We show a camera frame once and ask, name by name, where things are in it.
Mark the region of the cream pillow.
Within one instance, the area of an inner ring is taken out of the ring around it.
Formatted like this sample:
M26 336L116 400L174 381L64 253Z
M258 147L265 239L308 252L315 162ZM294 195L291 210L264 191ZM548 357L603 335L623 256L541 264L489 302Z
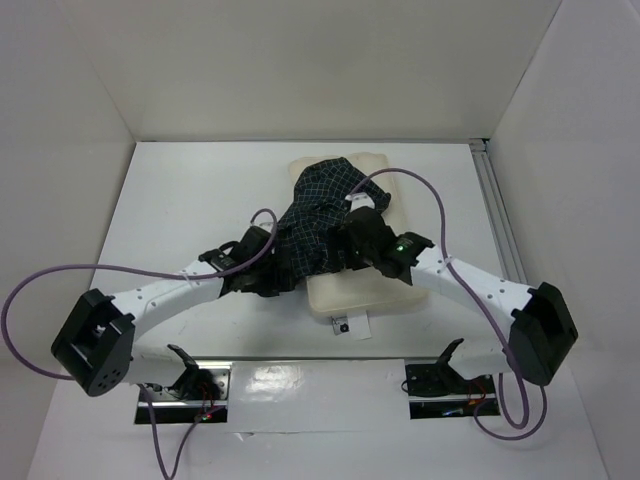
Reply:
M297 182L305 168L338 157L325 155L294 160L288 167L292 183ZM384 154L361 152L346 155L344 158L365 175L390 168L388 158ZM409 230L402 195L392 174L381 174L373 181L386 193L391 194L390 205L382 214L385 223L396 234ZM420 303L427 296L426 290L411 287L400 280L386 278L374 268L344 270L339 273L309 277L306 280L306 290L309 307L317 317L408 308Z

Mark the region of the dark plaid pillowcase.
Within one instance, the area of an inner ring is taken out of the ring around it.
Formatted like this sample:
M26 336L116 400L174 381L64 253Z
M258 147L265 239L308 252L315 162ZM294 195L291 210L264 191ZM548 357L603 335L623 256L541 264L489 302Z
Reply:
M293 187L293 200L278 221L274 259L261 278L258 295L290 292L304 279L338 273L347 266L340 229L351 204L346 200L365 174L346 158L306 167Z

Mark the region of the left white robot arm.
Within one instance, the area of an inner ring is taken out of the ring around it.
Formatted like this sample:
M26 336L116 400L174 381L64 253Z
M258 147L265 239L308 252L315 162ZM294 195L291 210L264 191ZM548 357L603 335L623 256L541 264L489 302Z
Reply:
M161 323L231 293L274 297L295 287L291 251L261 226L241 240L202 253L172 279L106 295L80 296L51 346L53 356L91 397L120 383L162 388L189 397L213 377L176 343L143 351L136 343Z

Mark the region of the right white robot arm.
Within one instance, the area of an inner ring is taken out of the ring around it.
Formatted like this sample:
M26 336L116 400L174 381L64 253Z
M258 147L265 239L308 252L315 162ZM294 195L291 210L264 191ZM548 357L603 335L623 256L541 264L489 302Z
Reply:
M512 371L537 386L553 380L578 332L562 293L543 282L534 288L510 282L446 255L413 232L397 235L370 207L350 212L332 230L333 249L347 267L372 267L382 276L436 292L489 318L495 339L452 341L439 358L436 379L448 392L470 380Z

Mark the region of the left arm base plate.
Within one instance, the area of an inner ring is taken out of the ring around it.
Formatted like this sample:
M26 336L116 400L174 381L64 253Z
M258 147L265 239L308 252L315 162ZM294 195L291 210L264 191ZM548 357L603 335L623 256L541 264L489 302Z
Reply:
M169 386L145 384L138 396L135 425L149 425L151 416L146 397L151 399L156 423L186 425L202 416L204 424L223 424L228 420L232 363L196 360L199 370L188 377L182 374Z

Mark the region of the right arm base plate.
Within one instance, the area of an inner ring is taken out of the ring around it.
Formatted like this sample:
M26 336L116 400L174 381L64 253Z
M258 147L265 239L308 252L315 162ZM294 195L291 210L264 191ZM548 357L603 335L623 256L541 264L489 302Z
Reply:
M459 377L448 365L437 362L405 364L401 390L408 397L411 420L499 416L496 386L491 376L472 380Z

